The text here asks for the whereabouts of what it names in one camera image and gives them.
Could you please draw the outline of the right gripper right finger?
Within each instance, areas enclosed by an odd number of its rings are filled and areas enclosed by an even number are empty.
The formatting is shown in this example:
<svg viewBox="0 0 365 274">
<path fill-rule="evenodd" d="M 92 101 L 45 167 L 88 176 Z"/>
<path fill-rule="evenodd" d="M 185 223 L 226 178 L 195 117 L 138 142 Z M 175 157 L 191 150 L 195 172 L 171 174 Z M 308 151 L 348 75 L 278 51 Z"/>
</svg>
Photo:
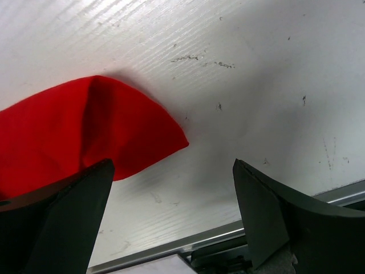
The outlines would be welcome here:
<svg viewBox="0 0 365 274">
<path fill-rule="evenodd" d="M 287 247 L 295 273 L 364 273 L 364 212 L 322 202 L 242 160 L 233 165 L 255 269 Z"/>
</svg>

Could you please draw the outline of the red t shirt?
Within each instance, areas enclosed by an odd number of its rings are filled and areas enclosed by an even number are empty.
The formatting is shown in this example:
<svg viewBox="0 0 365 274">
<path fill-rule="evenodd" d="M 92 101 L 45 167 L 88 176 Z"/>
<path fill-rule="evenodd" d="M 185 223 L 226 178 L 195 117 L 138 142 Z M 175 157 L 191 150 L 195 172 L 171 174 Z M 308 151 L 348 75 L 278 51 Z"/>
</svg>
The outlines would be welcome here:
<svg viewBox="0 0 365 274">
<path fill-rule="evenodd" d="M 179 124 L 141 91 L 99 75 L 72 80 L 1 111 L 1 199 L 103 159 L 122 180 L 188 144 Z"/>
</svg>

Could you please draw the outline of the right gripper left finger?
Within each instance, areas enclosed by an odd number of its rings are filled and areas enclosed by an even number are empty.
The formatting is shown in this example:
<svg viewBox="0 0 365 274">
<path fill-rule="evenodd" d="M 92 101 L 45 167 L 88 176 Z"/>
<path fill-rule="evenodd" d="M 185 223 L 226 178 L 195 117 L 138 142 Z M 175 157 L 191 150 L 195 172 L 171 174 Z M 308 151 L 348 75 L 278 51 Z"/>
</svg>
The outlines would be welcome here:
<svg viewBox="0 0 365 274">
<path fill-rule="evenodd" d="M 115 168 L 105 159 L 1 199 L 1 273 L 86 273 Z"/>
</svg>

